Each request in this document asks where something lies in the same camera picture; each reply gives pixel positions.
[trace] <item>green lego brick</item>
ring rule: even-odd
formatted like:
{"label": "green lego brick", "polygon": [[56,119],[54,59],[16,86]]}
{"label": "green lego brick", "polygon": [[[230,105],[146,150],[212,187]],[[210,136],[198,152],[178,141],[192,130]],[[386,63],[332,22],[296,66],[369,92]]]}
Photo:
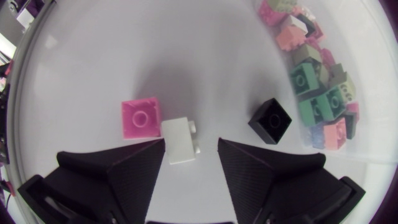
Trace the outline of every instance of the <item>green lego brick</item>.
{"label": "green lego brick", "polygon": [[346,120],[347,139],[353,139],[356,132],[356,113],[345,111],[341,116]]}
{"label": "green lego brick", "polygon": [[356,97],[354,82],[347,72],[337,73],[330,80],[330,86],[338,86],[345,103],[352,101]]}
{"label": "green lego brick", "polygon": [[290,72],[293,89],[296,95],[301,95],[319,88],[319,82],[310,63],[302,63]]}
{"label": "green lego brick", "polygon": [[346,109],[338,87],[316,97],[322,117],[325,121],[334,121]]}
{"label": "green lego brick", "polygon": [[298,103],[298,110],[306,127],[316,126],[323,121],[318,102],[315,98]]}
{"label": "green lego brick", "polygon": [[302,62],[318,63],[319,66],[322,64],[322,58],[319,51],[311,47],[308,44],[303,44],[293,53],[294,65],[298,65]]}
{"label": "green lego brick", "polygon": [[275,12],[290,13],[293,7],[297,5],[297,0],[268,0],[268,5]]}

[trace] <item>lego brick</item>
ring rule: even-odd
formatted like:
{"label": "lego brick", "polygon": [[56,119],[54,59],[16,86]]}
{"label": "lego brick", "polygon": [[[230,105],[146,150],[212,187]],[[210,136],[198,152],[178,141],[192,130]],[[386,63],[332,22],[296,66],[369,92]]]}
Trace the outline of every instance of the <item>lego brick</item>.
{"label": "lego brick", "polygon": [[278,144],[292,119],[273,98],[262,104],[249,121],[250,127],[267,144]]}
{"label": "lego brick", "polygon": [[358,123],[358,121],[359,121],[359,104],[358,104],[358,102],[347,104],[346,109],[347,109],[347,111],[353,112],[356,114],[356,122]]}
{"label": "lego brick", "polygon": [[318,41],[314,37],[309,37],[309,38],[305,39],[305,43],[308,44],[309,46],[313,47],[314,49],[316,49],[319,53],[321,52],[321,47],[319,46]]}
{"label": "lego brick", "polygon": [[157,98],[122,102],[123,138],[160,137],[160,108]]}
{"label": "lego brick", "polygon": [[328,90],[329,89],[326,86],[324,86],[324,85],[322,85],[320,83],[319,88],[317,88],[316,90],[311,90],[311,91],[309,91],[307,93],[304,93],[304,94],[301,94],[301,95],[297,96],[297,101],[301,102],[301,101],[304,101],[304,100],[309,100],[311,98],[318,97],[318,96],[326,93]]}
{"label": "lego brick", "polygon": [[315,126],[323,121],[316,98],[311,98],[298,103],[301,119],[306,127]]}
{"label": "lego brick", "polygon": [[294,17],[297,17],[300,14],[305,14],[302,7],[299,5],[296,5],[293,7],[292,12],[290,13],[291,15],[293,15]]}
{"label": "lego brick", "polygon": [[290,72],[290,80],[296,95],[319,88],[315,71],[310,63],[302,63]]}
{"label": "lego brick", "polygon": [[288,16],[285,21],[280,25],[280,29],[284,30],[288,26],[294,26],[300,28],[304,35],[308,33],[307,26],[294,16]]}
{"label": "lego brick", "polygon": [[260,18],[269,26],[280,24],[286,17],[286,12],[276,12],[269,7],[267,0],[263,0],[258,10]]}
{"label": "lego brick", "polygon": [[344,69],[343,65],[338,63],[336,65],[332,65],[330,67],[331,77],[343,77],[344,76]]}
{"label": "lego brick", "polygon": [[323,120],[334,121],[346,109],[343,97],[338,87],[316,97]]}
{"label": "lego brick", "polygon": [[187,118],[163,121],[162,132],[170,164],[192,161],[195,153],[200,152],[199,147],[192,142],[191,134],[196,132],[193,121],[188,122]]}
{"label": "lego brick", "polygon": [[309,18],[304,16],[303,14],[299,14],[297,16],[297,19],[299,19],[300,21],[305,23],[305,25],[307,26],[308,33],[305,35],[305,37],[310,37],[315,32],[315,30],[317,29],[315,27],[315,24]]}
{"label": "lego brick", "polygon": [[314,37],[318,41],[318,43],[325,40],[326,35],[321,30],[319,24],[317,22],[313,22],[313,24],[315,25],[315,32],[310,37]]}
{"label": "lego brick", "polygon": [[297,5],[297,0],[268,0],[268,5],[275,12],[291,13],[293,7]]}
{"label": "lego brick", "polygon": [[305,36],[299,28],[288,26],[276,37],[276,41],[282,50],[289,52],[304,44]]}
{"label": "lego brick", "polygon": [[310,128],[312,147],[315,149],[325,149],[325,133],[323,132],[323,124]]}
{"label": "lego brick", "polygon": [[325,147],[329,150],[338,150],[346,142],[346,121],[340,118],[323,127],[325,133]]}
{"label": "lego brick", "polygon": [[356,132],[356,113],[345,111],[341,117],[346,121],[347,139],[353,139]]}
{"label": "lego brick", "polygon": [[356,89],[349,74],[343,71],[341,64],[332,66],[331,70],[333,78],[330,80],[330,86],[338,86],[345,103],[354,100]]}
{"label": "lego brick", "polygon": [[317,19],[314,16],[314,14],[309,10],[309,8],[305,6],[299,6],[299,5],[294,6],[291,14],[295,17],[302,14],[305,17],[307,17],[310,21],[315,21]]}
{"label": "lego brick", "polygon": [[321,64],[322,58],[320,53],[308,44],[303,44],[293,53],[294,65],[302,62]]}
{"label": "lego brick", "polygon": [[320,65],[320,69],[315,72],[315,75],[317,76],[319,82],[322,83],[323,86],[328,88],[330,74],[324,65]]}
{"label": "lego brick", "polygon": [[326,67],[327,70],[331,70],[331,66],[336,65],[333,54],[331,54],[330,50],[328,49],[322,49],[320,53],[322,58],[322,64]]}

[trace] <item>white table surface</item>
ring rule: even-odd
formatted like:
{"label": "white table surface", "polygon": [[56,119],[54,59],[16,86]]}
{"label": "white table surface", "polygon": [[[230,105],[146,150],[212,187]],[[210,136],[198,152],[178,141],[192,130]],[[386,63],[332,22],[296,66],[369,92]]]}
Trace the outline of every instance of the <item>white table surface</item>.
{"label": "white table surface", "polygon": [[[320,10],[326,4],[302,2]],[[59,151],[142,141],[123,140],[121,102],[156,96],[164,120],[195,121],[201,154],[172,166],[164,157],[147,220],[236,222],[219,137],[294,154],[315,152],[302,145],[286,54],[248,6],[242,0],[58,1],[35,44],[22,92],[19,136],[27,178],[54,170]],[[268,146],[247,122],[273,97],[293,121],[280,143]],[[366,95],[360,98],[369,104]],[[368,134],[359,128],[361,141]],[[370,221],[395,167],[327,156],[328,171],[367,191],[347,222]]]}

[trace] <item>salmon lego brick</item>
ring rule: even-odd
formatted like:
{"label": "salmon lego brick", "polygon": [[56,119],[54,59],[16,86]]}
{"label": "salmon lego brick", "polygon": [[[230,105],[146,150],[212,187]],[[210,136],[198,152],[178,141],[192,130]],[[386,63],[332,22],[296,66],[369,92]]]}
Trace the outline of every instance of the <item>salmon lego brick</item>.
{"label": "salmon lego brick", "polygon": [[290,52],[305,42],[305,35],[300,28],[288,26],[276,37],[279,47]]}
{"label": "salmon lego brick", "polygon": [[323,127],[325,147],[329,150],[339,150],[347,140],[346,120],[340,118],[332,124]]}

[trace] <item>lego stud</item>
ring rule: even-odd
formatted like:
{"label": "lego stud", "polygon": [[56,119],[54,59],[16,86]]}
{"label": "lego stud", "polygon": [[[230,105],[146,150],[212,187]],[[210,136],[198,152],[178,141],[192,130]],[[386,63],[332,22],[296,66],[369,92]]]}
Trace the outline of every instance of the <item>lego stud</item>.
{"label": "lego stud", "polygon": [[272,128],[279,128],[280,117],[277,114],[273,114],[269,117],[269,126],[271,126]]}
{"label": "lego stud", "polygon": [[200,147],[199,147],[199,143],[197,140],[192,140],[192,144],[193,144],[193,150],[195,151],[195,154],[199,154],[200,153]]}
{"label": "lego stud", "polygon": [[189,126],[189,131],[191,132],[191,134],[195,134],[197,132],[197,127],[195,126],[194,121],[189,121],[188,126]]}
{"label": "lego stud", "polygon": [[337,96],[333,96],[330,101],[330,106],[332,108],[338,108],[340,106],[340,101]]}
{"label": "lego stud", "polygon": [[344,131],[341,127],[337,129],[337,140],[342,140],[344,138]]}
{"label": "lego stud", "polygon": [[320,115],[321,115],[321,111],[320,111],[318,105],[313,106],[313,114],[314,114],[315,116],[320,116]]}
{"label": "lego stud", "polygon": [[305,78],[302,76],[302,75],[298,75],[297,77],[296,77],[296,84],[298,85],[298,86],[304,86],[305,85]]}
{"label": "lego stud", "polygon": [[148,114],[143,111],[137,111],[132,116],[132,123],[138,128],[145,127],[148,123],[148,120]]}

